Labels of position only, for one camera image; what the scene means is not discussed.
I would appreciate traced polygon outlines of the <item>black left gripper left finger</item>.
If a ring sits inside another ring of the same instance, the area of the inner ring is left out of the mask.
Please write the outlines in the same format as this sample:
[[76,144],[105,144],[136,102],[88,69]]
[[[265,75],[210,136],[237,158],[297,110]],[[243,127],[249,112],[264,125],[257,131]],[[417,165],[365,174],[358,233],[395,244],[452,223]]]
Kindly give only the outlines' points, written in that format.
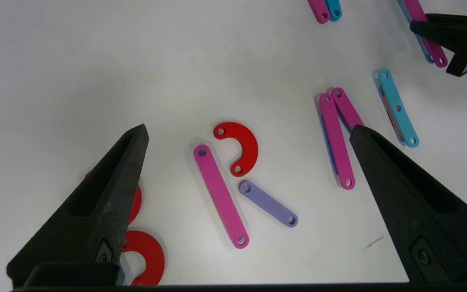
[[121,286],[119,259],[149,136],[126,131],[11,259],[13,288]]

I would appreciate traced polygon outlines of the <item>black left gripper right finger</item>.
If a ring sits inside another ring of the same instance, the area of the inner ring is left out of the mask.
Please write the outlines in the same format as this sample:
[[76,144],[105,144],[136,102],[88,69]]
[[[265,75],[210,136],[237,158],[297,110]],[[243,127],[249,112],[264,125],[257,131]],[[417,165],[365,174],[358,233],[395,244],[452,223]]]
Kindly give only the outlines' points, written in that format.
[[350,142],[411,283],[467,282],[467,204],[378,132]]

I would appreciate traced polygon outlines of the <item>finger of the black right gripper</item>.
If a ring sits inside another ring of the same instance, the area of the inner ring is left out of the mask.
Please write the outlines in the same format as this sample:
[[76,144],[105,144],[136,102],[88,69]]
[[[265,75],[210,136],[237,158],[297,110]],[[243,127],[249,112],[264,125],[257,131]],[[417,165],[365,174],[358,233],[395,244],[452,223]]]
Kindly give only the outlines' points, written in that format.
[[449,22],[413,21],[410,31],[432,41],[455,54],[467,52],[467,21],[454,20]]
[[440,13],[426,14],[428,24],[443,26],[467,26],[467,15],[452,15]]

